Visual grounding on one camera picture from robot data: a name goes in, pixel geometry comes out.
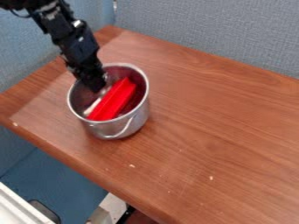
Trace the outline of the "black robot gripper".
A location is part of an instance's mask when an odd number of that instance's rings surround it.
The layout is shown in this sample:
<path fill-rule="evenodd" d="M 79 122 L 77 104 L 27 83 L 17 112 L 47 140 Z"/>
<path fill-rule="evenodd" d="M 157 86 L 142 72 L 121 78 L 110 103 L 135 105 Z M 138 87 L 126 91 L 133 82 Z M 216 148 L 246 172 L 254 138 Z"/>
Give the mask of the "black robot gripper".
<path fill-rule="evenodd" d="M 99 92 L 107 85 L 106 71 L 98 58 L 99 44 L 87 22 L 55 11 L 42 14 L 42 24 L 69 66 L 75 69 L 77 79 L 94 93 Z"/>

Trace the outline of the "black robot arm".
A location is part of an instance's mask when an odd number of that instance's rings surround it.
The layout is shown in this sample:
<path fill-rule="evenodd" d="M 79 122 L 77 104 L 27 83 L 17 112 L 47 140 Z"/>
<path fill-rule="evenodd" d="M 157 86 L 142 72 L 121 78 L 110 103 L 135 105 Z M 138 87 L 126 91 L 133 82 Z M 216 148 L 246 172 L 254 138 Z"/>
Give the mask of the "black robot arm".
<path fill-rule="evenodd" d="M 107 72 L 98 57 L 99 43 L 89 23 L 75 18 L 66 0 L 0 0 L 0 8 L 19 18 L 33 18 L 61 48 L 70 72 L 97 93 L 107 85 Z"/>

